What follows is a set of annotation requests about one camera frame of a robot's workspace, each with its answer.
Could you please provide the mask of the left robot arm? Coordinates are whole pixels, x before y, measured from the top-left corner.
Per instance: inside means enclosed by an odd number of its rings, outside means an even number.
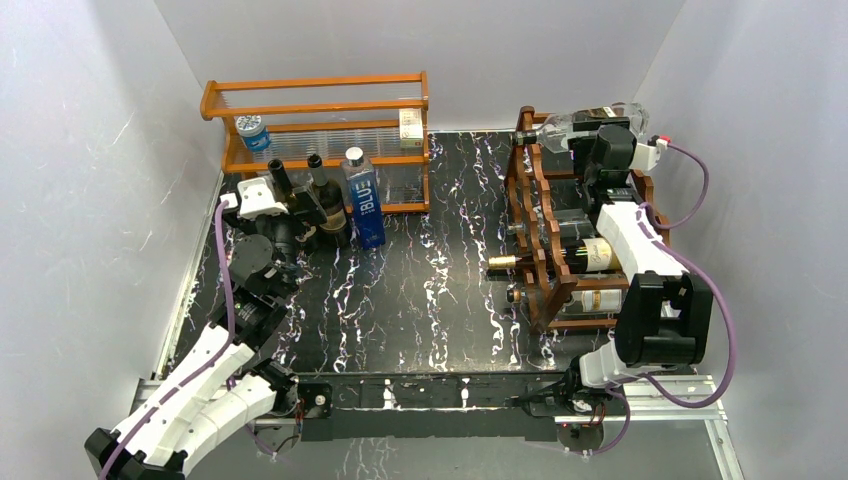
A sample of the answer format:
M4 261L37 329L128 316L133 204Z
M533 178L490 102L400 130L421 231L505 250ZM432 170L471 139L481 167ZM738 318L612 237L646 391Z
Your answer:
M299 287L299 237L326 220L314 192L269 177L242 181L214 213L224 300L183 361L126 419L84 449L100 479L184 479L266 414L302 422L307 390L272 358L250 363Z

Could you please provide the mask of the green wine bottle black neck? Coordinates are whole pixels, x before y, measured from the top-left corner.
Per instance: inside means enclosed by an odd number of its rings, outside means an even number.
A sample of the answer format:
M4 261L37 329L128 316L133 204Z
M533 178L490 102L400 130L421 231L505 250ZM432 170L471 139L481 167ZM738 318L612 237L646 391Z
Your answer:
M286 204L295 203L293 186L284 167L284 163L274 158L267 164L267 169L272 177L277 198Z

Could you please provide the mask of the blue clear glass bottle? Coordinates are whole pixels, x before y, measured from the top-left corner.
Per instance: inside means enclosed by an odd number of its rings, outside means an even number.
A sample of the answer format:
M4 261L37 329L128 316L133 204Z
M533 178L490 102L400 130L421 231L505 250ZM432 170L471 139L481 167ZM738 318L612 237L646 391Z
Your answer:
M385 243L383 213L378 191L376 170L360 147L350 147L341 163L352 205L357 236L363 249L377 248Z

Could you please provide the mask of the clear square liquor bottle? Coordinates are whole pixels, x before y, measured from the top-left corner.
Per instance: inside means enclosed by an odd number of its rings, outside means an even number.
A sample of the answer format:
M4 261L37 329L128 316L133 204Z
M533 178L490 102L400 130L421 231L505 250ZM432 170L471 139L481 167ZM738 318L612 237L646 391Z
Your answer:
M617 102L570 113L550 114L539 127L516 131L512 144L535 144L552 153L564 153L571 149L571 142L579 138L594 137L605 125L624 127L640 139L647 132L649 120L650 113L642 104Z

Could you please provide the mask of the green wine bottle silver cap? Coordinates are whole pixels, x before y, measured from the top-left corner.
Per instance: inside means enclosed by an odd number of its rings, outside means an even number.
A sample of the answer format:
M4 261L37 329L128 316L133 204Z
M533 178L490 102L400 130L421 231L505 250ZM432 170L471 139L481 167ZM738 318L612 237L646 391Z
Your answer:
M341 186L327 176L320 155L311 154L307 165L312 177L311 189L326 214L326 220L319 228L331 244L345 249L350 245L352 230Z

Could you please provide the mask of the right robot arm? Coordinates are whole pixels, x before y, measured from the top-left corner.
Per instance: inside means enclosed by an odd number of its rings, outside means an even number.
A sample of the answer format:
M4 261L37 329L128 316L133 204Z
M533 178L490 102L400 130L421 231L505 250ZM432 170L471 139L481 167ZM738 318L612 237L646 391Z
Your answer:
M601 126L582 181L583 209L607 241L629 282L615 333L572 364L565 405L590 413L614 382L692 366L705 355L713 293L705 280L667 252L649 203L627 179L640 145L626 127Z

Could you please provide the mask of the gold foil wine bottle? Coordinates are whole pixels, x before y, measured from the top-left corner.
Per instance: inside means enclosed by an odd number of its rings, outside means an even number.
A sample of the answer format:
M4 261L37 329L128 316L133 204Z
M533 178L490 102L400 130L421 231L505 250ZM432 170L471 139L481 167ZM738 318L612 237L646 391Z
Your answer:
M561 255L573 274L608 272L621 269L611 244L602 237L561 242ZM490 271L534 268L531 252L493 256L488 259Z

